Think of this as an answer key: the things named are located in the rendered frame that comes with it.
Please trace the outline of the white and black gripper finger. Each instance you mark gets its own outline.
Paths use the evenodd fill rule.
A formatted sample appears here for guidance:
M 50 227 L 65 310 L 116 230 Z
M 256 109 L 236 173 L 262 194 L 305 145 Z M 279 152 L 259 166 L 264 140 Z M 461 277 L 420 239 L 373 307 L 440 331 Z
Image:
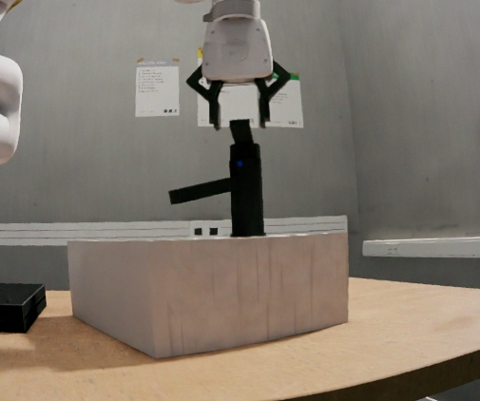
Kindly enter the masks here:
M 270 122 L 269 102 L 291 80 L 291 74 L 279 65 L 274 59 L 273 71 L 278 78 L 269 86 L 265 83 L 263 77 L 254 78 L 257 88 L 259 89 L 259 123 L 260 128 L 266 128 L 265 122 Z
M 214 125 L 216 131 L 221 130 L 221 105 L 219 96 L 224 82 L 221 80 L 212 80 L 207 89 L 199 83 L 202 78 L 202 65 L 200 65 L 186 80 L 186 83 L 198 92 L 209 103 L 209 123 Z M 218 92 L 218 93 L 217 93 Z

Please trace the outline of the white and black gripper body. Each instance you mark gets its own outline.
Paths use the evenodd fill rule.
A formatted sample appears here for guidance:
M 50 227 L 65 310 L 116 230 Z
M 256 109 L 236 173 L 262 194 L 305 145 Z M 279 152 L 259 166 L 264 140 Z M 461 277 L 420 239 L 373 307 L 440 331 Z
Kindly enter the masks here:
M 272 72 L 270 39 L 263 20 L 248 14 L 228 14 L 207 24 L 202 77 L 208 85 L 212 80 L 221 80 L 224 85 L 255 86 L 250 83 L 260 77 L 268 84 Z

